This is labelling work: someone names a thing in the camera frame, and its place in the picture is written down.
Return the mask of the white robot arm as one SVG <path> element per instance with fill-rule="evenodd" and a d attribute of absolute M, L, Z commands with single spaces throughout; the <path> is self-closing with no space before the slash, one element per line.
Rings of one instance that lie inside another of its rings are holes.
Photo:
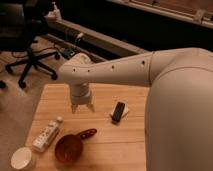
<path fill-rule="evenodd" d="M 100 63 L 78 53 L 59 77 L 74 104 L 91 98 L 91 83 L 147 87 L 147 171 L 213 171 L 213 52 L 180 48 Z"/>

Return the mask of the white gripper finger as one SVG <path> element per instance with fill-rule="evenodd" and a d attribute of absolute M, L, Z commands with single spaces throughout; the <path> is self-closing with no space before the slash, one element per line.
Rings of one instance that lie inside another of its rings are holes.
<path fill-rule="evenodd" d="M 89 103 L 89 104 L 87 104 L 87 107 L 90 111 L 95 112 L 95 108 L 94 108 L 93 104 Z"/>
<path fill-rule="evenodd" d="M 72 113 L 75 114 L 78 109 L 78 105 L 71 105 Z"/>

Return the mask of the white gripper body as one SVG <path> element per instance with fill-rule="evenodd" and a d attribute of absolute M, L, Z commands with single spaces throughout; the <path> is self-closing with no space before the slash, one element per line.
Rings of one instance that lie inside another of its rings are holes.
<path fill-rule="evenodd" d="M 70 100 L 72 105 L 86 105 L 92 102 L 92 91 L 88 83 L 70 86 Z"/>

